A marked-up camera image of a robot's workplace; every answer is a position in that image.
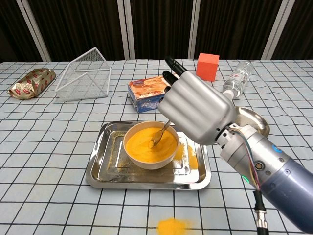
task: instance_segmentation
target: water bottle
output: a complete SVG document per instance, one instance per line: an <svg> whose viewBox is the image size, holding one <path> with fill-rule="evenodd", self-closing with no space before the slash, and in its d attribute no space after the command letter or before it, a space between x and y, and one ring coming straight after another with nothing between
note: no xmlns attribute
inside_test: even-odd
<svg viewBox="0 0 313 235"><path fill-rule="evenodd" d="M250 62L240 62L223 85L223 94L233 99L241 95L254 67Z"/></svg>

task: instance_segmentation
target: stainless steel tray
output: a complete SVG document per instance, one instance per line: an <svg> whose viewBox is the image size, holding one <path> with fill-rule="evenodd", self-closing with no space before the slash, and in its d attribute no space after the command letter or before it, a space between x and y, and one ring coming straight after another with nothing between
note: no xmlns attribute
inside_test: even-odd
<svg viewBox="0 0 313 235"><path fill-rule="evenodd" d="M201 189L211 180L206 146L194 143L172 126L186 148L181 160L158 170L141 169L131 162L123 147L126 132L138 122L119 121L102 126L86 173L95 188ZM187 146L197 155L198 169L189 167Z"/></svg>

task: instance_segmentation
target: dark curtain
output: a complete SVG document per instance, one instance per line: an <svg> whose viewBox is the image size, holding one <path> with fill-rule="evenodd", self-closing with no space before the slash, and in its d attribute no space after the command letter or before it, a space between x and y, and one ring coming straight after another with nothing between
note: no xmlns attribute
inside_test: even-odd
<svg viewBox="0 0 313 235"><path fill-rule="evenodd" d="M192 4L192 0L131 0L136 58L187 58Z"/></svg>
<svg viewBox="0 0 313 235"><path fill-rule="evenodd" d="M53 61L71 61L93 47L124 59L115 0L28 0Z"/></svg>
<svg viewBox="0 0 313 235"><path fill-rule="evenodd" d="M272 59L313 59L313 1L295 1Z"/></svg>
<svg viewBox="0 0 313 235"><path fill-rule="evenodd" d="M195 59L201 52L220 59L261 59L282 0L203 0Z"/></svg>
<svg viewBox="0 0 313 235"><path fill-rule="evenodd" d="M0 0L0 63L42 61L15 0Z"/></svg>

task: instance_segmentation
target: wire basket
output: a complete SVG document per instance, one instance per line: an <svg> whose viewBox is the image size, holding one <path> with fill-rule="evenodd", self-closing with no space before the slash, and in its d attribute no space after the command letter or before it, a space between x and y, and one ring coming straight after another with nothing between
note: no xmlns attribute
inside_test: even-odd
<svg viewBox="0 0 313 235"><path fill-rule="evenodd" d="M64 101L108 97L111 67L94 47L65 68L55 89Z"/></svg>

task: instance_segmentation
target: food packaging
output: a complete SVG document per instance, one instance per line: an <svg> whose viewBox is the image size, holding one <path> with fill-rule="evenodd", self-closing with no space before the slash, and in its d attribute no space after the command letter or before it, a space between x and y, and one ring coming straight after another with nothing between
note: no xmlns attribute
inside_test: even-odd
<svg viewBox="0 0 313 235"><path fill-rule="evenodd" d="M128 93L137 112L156 109L170 86L163 76L142 79L128 84Z"/></svg>
<svg viewBox="0 0 313 235"><path fill-rule="evenodd" d="M30 99L39 95L52 80L55 72L50 69L34 69L20 81L13 84L8 91L16 99Z"/></svg>

